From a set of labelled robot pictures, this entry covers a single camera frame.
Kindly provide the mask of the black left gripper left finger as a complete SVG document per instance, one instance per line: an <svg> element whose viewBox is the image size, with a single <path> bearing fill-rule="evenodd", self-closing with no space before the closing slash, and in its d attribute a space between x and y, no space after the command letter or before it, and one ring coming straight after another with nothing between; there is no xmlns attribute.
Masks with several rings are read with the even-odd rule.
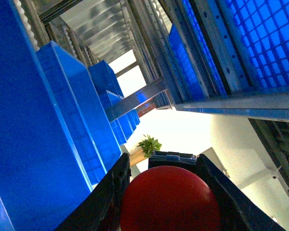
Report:
<svg viewBox="0 0 289 231"><path fill-rule="evenodd" d="M121 201L130 177L130 157L123 153L91 194L55 230L119 231Z"/></svg>

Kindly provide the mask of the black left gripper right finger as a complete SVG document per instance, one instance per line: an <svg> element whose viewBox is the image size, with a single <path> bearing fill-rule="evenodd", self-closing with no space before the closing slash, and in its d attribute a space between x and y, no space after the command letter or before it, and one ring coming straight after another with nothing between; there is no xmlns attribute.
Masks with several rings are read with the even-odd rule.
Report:
<svg viewBox="0 0 289 231"><path fill-rule="evenodd" d="M196 174L213 191L221 212L223 231L283 231L259 209L204 154L196 160Z"/></svg>

